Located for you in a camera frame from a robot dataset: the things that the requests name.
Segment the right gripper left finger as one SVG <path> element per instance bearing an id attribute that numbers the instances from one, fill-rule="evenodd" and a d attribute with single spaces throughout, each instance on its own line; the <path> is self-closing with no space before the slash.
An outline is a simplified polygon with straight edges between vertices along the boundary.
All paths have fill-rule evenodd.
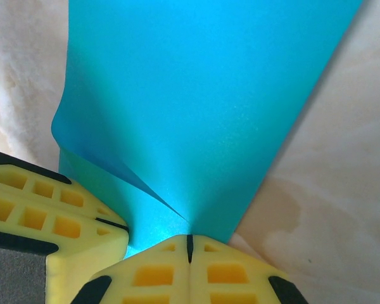
<path id="1" fill-rule="evenodd" d="M 178 235 L 107 267 L 84 284 L 79 303 L 189 303 L 190 236 Z"/>

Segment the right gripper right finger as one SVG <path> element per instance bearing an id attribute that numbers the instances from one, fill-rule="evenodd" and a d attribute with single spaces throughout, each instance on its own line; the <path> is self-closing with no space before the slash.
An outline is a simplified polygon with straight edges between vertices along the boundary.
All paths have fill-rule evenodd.
<path id="1" fill-rule="evenodd" d="M 304 303 L 279 269 L 206 236 L 189 236 L 190 303 Z"/>

